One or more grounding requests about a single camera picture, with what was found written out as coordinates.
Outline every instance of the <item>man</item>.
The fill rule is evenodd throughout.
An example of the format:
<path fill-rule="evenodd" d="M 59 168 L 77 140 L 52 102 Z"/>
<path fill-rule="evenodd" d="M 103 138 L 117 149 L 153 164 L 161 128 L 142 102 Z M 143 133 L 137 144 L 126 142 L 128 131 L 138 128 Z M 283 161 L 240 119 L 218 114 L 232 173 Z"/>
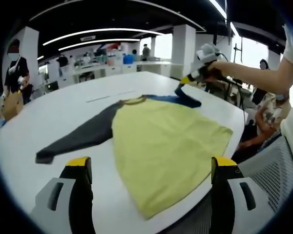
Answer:
<path fill-rule="evenodd" d="M 62 67 L 65 67 L 68 65 L 68 59 L 64 55 L 60 55 L 60 57 L 57 59 L 57 62 L 59 63 L 59 74 L 60 77 L 63 76 Z"/>
<path fill-rule="evenodd" d="M 4 82 L 4 93 L 6 96 L 10 92 L 17 92 L 20 88 L 22 91 L 24 104 L 30 102 L 32 92 L 32 85 L 29 84 L 29 71 L 27 61 L 20 56 L 20 41 L 15 39 L 11 42 L 8 48 L 8 56 L 11 59 L 10 66 L 6 72 Z"/>
<path fill-rule="evenodd" d="M 280 129 L 281 121 L 288 116 L 290 110 L 289 92 L 266 100 L 256 112 L 256 125 L 245 126 L 238 151 L 232 159 L 240 163 L 255 155 L 264 141 Z"/>
<path fill-rule="evenodd" d="M 151 50 L 148 48 L 147 44 L 144 44 L 143 47 L 142 61 L 147 61 L 148 57 L 150 56 Z"/>

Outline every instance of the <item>black ceiling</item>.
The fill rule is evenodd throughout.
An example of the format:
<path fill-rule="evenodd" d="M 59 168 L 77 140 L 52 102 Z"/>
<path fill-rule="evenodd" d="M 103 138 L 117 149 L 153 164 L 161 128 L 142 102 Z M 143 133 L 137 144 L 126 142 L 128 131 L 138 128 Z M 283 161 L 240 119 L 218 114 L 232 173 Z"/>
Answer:
<path fill-rule="evenodd" d="M 277 38 L 285 40 L 282 29 L 283 22 L 270 5 L 269 0 L 218 0 L 223 8 L 225 8 L 226 1 L 228 20 L 262 29 Z M 228 34 L 222 16 L 208 0 L 147 0 L 147 2 L 180 12 L 181 15 L 203 26 L 207 33 L 213 34 L 217 31 L 221 35 Z M 84 30 L 118 27 L 152 30 L 165 25 L 185 23 L 195 27 L 198 31 L 201 30 L 196 25 L 169 11 L 130 0 L 76 1 L 49 10 L 29 21 L 30 18 L 38 13 L 61 3 L 64 3 L 64 1 L 53 0 L 51 2 L 30 3 L 30 6 L 27 6 L 27 8 L 31 10 L 22 13 L 23 22 L 27 22 L 27 26 L 40 32 L 39 56 L 44 55 L 45 58 L 54 56 L 59 53 L 59 48 L 80 43 L 80 38 L 85 36 L 95 35 L 96 39 L 113 39 L 131 38 L 137 34 L 136 32 L 119 31 L 97 32 L 69 37 L 46 46 L 42 45 L 51 39 Z M 170 31 L 172 32 L 172 28 L 166 29 L 163 32 L 167 33 Z M 273 50 L 282 49 L 282 46 L 276 46 L 274 39 L 270 39 L 267 36 L 245 29 L 239 30 L 238 28 L 238 31 L 241 36 L 265 43 Z"/>

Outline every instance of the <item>hand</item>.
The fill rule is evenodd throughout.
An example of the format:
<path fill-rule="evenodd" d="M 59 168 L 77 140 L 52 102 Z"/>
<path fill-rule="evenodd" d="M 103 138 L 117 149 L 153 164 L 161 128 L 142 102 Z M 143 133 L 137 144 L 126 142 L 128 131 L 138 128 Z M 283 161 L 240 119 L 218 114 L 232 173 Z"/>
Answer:
<path fill-rule="evenodd" d="M 266 123 L 264 128 L 263 128 L 263 132 L 269 132 L 274 128 L 273 124 L 271 123 Z"/>
<path fill-rule="evenodd" d="M 218 69 L 222 76 L 226 77 L 227 76 L 227 72 L 225 71 L 225 67 L 229 64 L 229 62 L 226 61 L 215 61 L 213 62 L 209 67 L 208 70 L 212 70 L 212 69 Z M 205 81 L 207 82 L 214 82 L 217 81 L 217 78 L 215 77 L 208 77 L 207 79 L 205 79 Z"/>
<path fill-rule="evenodd" d="M 238 150 L 243 150 L 245 148 L 248 148 L 252 145 L 250 141 L 241 142 L 238 146 Z"/>

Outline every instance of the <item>gray sleeve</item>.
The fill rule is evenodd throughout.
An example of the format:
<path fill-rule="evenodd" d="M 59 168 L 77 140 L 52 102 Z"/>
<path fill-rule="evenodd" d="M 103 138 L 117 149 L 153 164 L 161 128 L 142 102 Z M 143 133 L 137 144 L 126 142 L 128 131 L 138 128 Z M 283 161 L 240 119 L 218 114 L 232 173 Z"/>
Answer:
<path fill-rule="evenodd" d="M 121 102 L 117 102 L 107 107 L 73 132 L 40 150 L 36 163 L 51 163 L 56 155 L 99 145 L 112 138 L 112 121 L 122 106 Z"/>

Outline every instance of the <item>white table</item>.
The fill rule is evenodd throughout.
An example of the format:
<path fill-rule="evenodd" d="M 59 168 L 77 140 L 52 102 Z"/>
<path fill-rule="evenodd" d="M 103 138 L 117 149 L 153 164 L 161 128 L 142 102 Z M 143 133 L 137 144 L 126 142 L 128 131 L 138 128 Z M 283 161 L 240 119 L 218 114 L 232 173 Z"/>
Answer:
<path fill-rule="evenodd" d="M 163 69 L 163 67 L 165 67 L 165 66 L 169 66 L 169 65 L 183 66 L 182 64 L 174 64 L 174 63 L 167 62 L 167 61 L 140 61 L 140 62 L 134 62 L 133 64 L 120 64 L 120 65 L 113 65 L 113 66 L 98 65 L 98 64 L 91 65 L 91 64 L 89 64 L 89 65 L 86 65 L 85 68 L 75 69 L 73 71 L 73 75 L 80 75 L 80 74 L 86 73 L 86 72 L 94 72 L 94 71 L 101 70 L 101 69 L 118 68 L 118 67 L 128 66 L 128 65 L 131 65 L 131 66 L 137 66 L 137 65 L 141 65 L 141 66 L 160 66 L 161 68 L 157 73 L 160 73 L 161 69 Z"/>
<path fill-rule="evenodd" d="M 176 222 L 211 189 L 210 176 L 183 200 L 145 221 L 116 170 L 113 139 L 56 156 L 52 165 L 36 164 L 35 156 L 36 152 L 118 100 L 140 94 L 174 95 L 177 85 L 176 80 L 139 72 L 68 86 L 27 104 L 0 129 L 0 171 L 16 203 L 30 213 L 36 194 L 51 178 L 59 177 L 69 160 L 89 156 L 94 194 L 92 218 L 97 234 L 154 234 Z M 90 97 L 131 89 L 135 92 L 86 103 Z M 244 129 L 243 111 L 197 88 L 186 85 L 183 89 L 202 102 L 198 111 L 233 130 L 225 152 L 226 157 L 231 157 Z"/>

